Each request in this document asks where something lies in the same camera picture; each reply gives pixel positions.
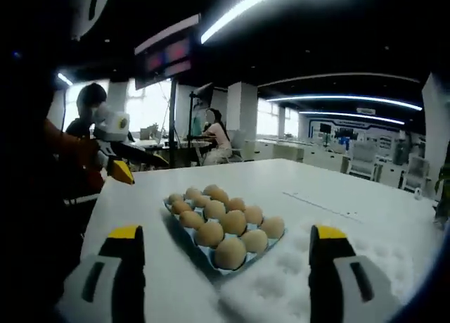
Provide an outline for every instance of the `ceiling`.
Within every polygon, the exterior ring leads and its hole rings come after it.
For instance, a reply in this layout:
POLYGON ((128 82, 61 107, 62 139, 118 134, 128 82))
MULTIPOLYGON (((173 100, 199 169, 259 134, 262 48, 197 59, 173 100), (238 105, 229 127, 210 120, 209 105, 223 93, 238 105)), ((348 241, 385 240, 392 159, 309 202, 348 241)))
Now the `ceiling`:
MULTIPOLYGON (((241 0, 109 0, 98 23, 70 45, 61 68, 74 81, 133 76, 134 47, 160 30, 201 13, 199 36, 241 0)), ((423 33, 432 8, 426 0, 266 0, 198 46, 182 84, 244 81, 264 98, 299 94, 359 94, 422 104, 421 89, 439 66, 442 45, 423 33), (376 75, 314 75, 370 72, 376 75), (309 79, 288 78, 311 76, 309 79)), ((373 103, 315 101, 299 109, 355 113, 356 107, 406 121, 425 132, 424 113, 373 103)))

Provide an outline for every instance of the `black hair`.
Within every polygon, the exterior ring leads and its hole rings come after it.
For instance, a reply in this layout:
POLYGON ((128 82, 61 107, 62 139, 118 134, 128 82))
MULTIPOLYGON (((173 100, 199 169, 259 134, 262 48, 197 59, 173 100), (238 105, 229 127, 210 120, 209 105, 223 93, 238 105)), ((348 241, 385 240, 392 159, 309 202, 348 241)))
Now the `black hair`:
POLYGON ((84 107, 91 107, 93 105, 99 105, 104 101, 106 101, 106 91, 102 86, 93 82, 83 87, 79 92, 77 104, 84 107))
POLYGON ((231 141, 230 137, 228 136, 228 133, 226 132, 225 125, 222 122, 222 113, 220 113, 220 111, 216 110, 215 108, 208 108, 208 110, 210 110, 211 112, 214 113, 214 122, 217 122, 220 125, 220 127, 222 127, 222 129, 226 135, 226 138, 228 139, 228 141, 231 141))

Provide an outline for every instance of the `egg tray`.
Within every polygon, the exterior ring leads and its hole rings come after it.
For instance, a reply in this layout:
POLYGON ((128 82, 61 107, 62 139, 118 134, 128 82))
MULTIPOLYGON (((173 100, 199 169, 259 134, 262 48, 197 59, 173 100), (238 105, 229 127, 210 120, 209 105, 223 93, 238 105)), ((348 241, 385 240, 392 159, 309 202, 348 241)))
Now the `egg tray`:
MULTIPOLYGON (((193 209, 194 212, 196 212, 197 214, 199 214, 202 219, 204 219, 206 222, 219 222, 217 219, 205 219, 205 216, 203 215, 203 208, 200 207, 194 207, 193 206, 193 201, 189 200, 189 199, 185 199, 184 202, 186 202, 187 204, 190 205, 190 207, 193 209)), ((248 267, 249 265, 251 265, 252 263, 256 262, 257 260, 259 260, 265 253, 267 253, 273 246, 275 246, 275 244, 281 240, 281 238, 284 236, 286 229, 284 229, 283 235, 281 235, 281 237, 279 239, 268 239, 267 240, 267 247, 266 250, 263 251, 260 254, 256 254, 256 253, 248 253, 245 256, 244 262, 242 265, 240 265, 239 268, 234 269, 234 270, 226 270, 226 269, 222 269, 222 268, 218 268, 215 263, 214 263, 214 252, 216 251, 214 248, 210 248, 210 247, 206 247, 206 246, 200 246, 195 242, 195 233, 197 232, 194 228, 186 228, 183 227, 180 223, 179 223, 179 215, 173 214, 172 213, 172 206, 168 203, 167 199, 164 200, 164 205, 167 208, 168 211, 170 211, 170 213, 172 214, 172 216, 176 219, 176 221, 178 222, 179 226, 187 233, 187 235, 189 236, 189 238, 191 239, 192 244, 197 247, 201 253, 203 255, 205 255, 205 257, 207 258, 208 261, 208 265, 215 270, 216 272, 220 273, 221 275, 228 275, 228 274, 234 274, 237 272, 242 272, 246 267, 248 267)), ((256 224, 252 224, 252 223, 247 223, 247 228, 245 229, 244 233, 251 231, 251 230, 256 230, 259 229, 259 226, 257 226, 256 224)), ((238 235, 235 234, 229 234, 229 233, 225 233, 224 235, 224 239, 230 238, 230 237, 238 237, 238 235)))

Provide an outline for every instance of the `column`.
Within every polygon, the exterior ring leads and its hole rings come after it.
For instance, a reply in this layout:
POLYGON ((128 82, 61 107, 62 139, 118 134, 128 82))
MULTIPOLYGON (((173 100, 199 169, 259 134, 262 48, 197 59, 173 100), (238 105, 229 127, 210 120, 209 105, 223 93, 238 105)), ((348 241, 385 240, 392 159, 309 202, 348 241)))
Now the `column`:
POLYGON ((127 102, 128 82, 110 82, 106 103, 111 110, 124 111, 127 102))
POLYGON ((284 138, 284 122, 286 118, 286 108, 280 107, 278 109, 278 138, 284 138))
POLYGON ((256 139, 258 89, 244 82, 228 88, 226 101, 226 128, 245 133, 245 139, 256 139))
POLYGON ((431 73, 422 89, 425 110, 425 159, 430 163, 427 194, 433 195, 450 140, 450 92, 439 75, 431 73))
POLYGON ((309 132, 309 120, 305 114, 298 115, 298 139, 307 139, 309 132))
POLYGON ((53 95, 47 119, 58 129, 63 129, 64 107, 64 91, 56 91, 53 95))

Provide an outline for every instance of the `computer monitor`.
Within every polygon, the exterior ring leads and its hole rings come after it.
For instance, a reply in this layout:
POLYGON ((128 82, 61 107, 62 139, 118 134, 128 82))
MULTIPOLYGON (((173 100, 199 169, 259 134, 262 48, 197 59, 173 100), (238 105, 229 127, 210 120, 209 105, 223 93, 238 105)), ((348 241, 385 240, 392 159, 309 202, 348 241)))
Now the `computer monitor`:
POLYGON ((354 134, 353 134, 352 128, 341 127, 336 132, 336 137, 338 137, 338 138, 349 137, 351 139, 353 136, 354 136, 354 134))
POLYGON ((331 125, 321 124, 321 132, 330 134, 331 133, 331 125))
POLYGON ((195 26, 200 16, 193 15, 147 39, 134 49, 136 89, 160 82, 191 69, 195 48, 195 26))

